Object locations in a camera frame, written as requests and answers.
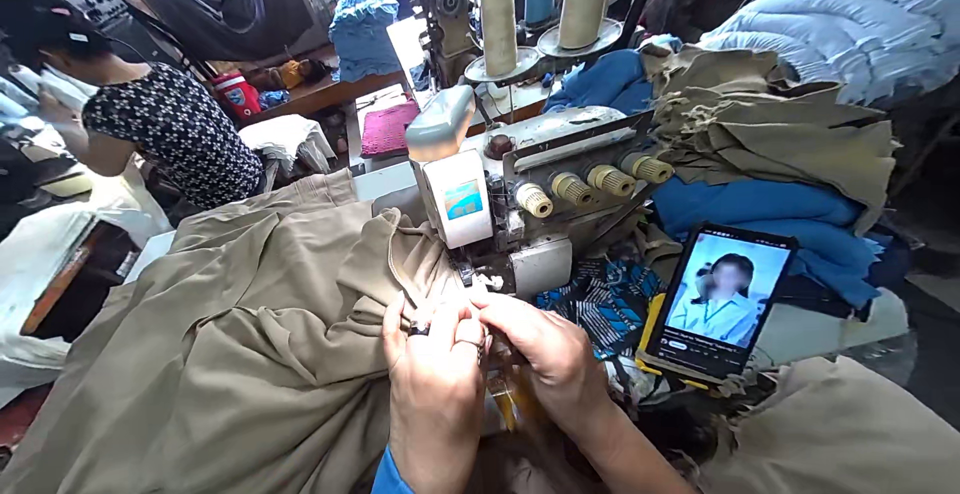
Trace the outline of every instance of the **white fabric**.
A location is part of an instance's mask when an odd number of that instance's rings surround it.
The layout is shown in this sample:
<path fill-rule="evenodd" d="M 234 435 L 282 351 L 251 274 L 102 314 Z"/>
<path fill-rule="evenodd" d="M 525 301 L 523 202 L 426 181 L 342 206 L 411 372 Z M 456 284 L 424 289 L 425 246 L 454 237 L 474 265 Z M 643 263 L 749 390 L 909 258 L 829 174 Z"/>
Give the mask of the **white fabric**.
<path fill-rule="evenodd" d="M 20 220 L 0 242 L 0 396 L 13 398 L 60 373 L 70 345 L 20 329 L 93 219 L 85 204 L 55 205 Z"/>
<path fill-rule="evenodd" d="M 304 149 L 320 166 L 318 171 L 330 171 L 327 159 L 336 156 L 320 123 L 301 115 L 281 115 L 267 119 L 242 128 L 239 135 L 247 147 L 279 160 L 288 171 L 294 168 L 297 149 L 307 140 L 310 143 L 304 144 Z"/>
<path fill-rule="evenodd" d="M 956 75 L 958 4 L 960 0 L 755 0 L 705 33 L 700 46 L 777 51 L 802 81 L 842 80 L 846 87 L 840 102 L 869 104 L 900 90 L 932 91 Z"/>
<path fill-rule="evenodd" d="M 23 336 L 20 329 L 94 220 L 122 228 L 140 248 L 152 236 L 173 233 L 132 163 L 117 177 L 88 176 L 89 200 L 31 214 L 0 242 L 0 407 L 60 374 L 70 345 L 62 338 Z"/>

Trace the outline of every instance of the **beige garment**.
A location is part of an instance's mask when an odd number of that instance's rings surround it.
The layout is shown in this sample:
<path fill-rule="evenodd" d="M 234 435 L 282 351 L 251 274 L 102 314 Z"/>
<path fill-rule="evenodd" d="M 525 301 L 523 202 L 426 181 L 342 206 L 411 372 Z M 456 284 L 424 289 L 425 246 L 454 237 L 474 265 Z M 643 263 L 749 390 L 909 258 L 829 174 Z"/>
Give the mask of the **beige garment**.
<path fill-rule="evenodd" d="M 880 217 L 894 168 L 890 122 L 868 107 L 836 104 L 837 83 L 784 87 L 777 56 L 684 46 L 644 55 L 654 82 L 658 158 L 686 183 L 746 177 L 835 189 L 863 205 L 853 231 Z"/>
<path fill-rule="evenodd" d="M 767 93 L 767 77 L 777 67 L 777 53 L 750 50 L 709 51 L 684 44 L 666 56 L 663 48 L 640 50 L 643 71 L 654 85 L 654 96 L 683 88 L 713 88 L 719 93 Z"/>
<path fill-rule="evenodd" d="M 342 172 L 185 220 L 78 339 L 0 490 L 368 485 L 389 430 L 384 305 L 459 284 L 432 231 L 370 211 Z"/>
<path fill-rule="evenodd" d="M 773 396 L 701 468 L 704 494 L 957 491 L 960 432 L 844 356 L 784 367 Z"/>

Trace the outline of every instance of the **machine label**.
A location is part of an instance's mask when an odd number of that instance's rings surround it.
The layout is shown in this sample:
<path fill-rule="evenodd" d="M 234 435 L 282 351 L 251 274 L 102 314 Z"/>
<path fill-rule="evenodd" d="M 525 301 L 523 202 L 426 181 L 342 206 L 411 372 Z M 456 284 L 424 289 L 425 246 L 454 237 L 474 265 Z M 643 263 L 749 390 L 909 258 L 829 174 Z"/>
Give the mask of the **machine label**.
<path fill-rule="evenodd" d="M 443 193 L 443 205 L 447 220 L 466 217 L 483 209 L 480 185 L 476 180 L 467 181 L 447 189 Z"/>

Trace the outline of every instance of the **small sticker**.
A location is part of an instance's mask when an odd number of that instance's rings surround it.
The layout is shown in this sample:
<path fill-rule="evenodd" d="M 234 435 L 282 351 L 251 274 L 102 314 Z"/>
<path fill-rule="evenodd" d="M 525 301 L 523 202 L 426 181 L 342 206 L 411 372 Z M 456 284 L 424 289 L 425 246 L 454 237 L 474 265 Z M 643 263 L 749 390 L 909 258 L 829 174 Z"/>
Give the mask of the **small sticker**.
<path fill-rule="evenodd" d="M 449 188 L 443 193 L 443 205 L 446 208 L 447 220 L 466 217 L 483 210 L 480 185 L 474 179 Z"/>
<path fill-rule="evenodd" d="M 243 89 L 240 87 L 230 89 L 224 96 L 226 96 L 226 100 L 229 100 L 237 106 L 243 106 L 244 104 L 247 104 L 247 96 L 243 93 Z"/>

